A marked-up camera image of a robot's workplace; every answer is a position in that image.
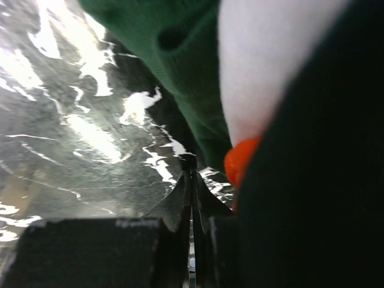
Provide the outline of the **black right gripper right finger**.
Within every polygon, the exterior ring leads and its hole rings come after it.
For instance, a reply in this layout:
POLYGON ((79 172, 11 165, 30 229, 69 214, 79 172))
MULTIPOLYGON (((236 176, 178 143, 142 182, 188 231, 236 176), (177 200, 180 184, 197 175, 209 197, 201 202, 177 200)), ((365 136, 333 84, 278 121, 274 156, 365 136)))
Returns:
POLYGON ((191 174, 197 287, 237 287, 236 223, 198 172, 191 174))

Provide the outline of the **orange t-shirt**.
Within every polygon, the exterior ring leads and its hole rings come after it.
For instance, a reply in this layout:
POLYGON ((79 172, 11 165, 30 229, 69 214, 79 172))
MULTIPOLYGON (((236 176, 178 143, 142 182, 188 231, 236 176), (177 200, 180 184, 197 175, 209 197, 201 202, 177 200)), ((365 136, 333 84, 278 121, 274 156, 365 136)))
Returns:
POLYGON ((225 173, 236 189, 240 189, 247 167, 262 140, 263 136, 259 136, 241 141, 226 154, 225 173))

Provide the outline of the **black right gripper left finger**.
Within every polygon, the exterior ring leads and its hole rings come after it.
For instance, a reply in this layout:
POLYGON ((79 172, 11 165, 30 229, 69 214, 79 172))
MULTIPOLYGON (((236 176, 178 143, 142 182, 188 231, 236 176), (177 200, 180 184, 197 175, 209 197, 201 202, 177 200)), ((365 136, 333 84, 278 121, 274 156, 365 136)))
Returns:
POLYGON ((188 287, 191 175, 139 218, 38 220, 1 269, 2 287, 188 287))

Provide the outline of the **dark green t-shirt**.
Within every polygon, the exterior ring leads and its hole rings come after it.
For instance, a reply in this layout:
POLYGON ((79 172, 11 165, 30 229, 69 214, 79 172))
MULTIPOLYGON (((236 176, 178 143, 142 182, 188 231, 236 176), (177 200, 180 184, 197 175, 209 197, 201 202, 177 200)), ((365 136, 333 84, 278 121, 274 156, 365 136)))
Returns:
POLYGON ((81 1, 173 95, 206 164, 231 147, 220 101, 218 1, 81 1))

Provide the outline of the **black t-shirt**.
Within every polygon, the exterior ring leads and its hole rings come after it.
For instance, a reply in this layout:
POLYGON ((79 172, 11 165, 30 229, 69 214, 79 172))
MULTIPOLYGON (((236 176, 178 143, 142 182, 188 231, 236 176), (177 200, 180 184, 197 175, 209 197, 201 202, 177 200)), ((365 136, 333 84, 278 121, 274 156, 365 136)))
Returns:
POLYGON ((243 181, 240 287, 383 286, 383 2, 353 1, 243 181))

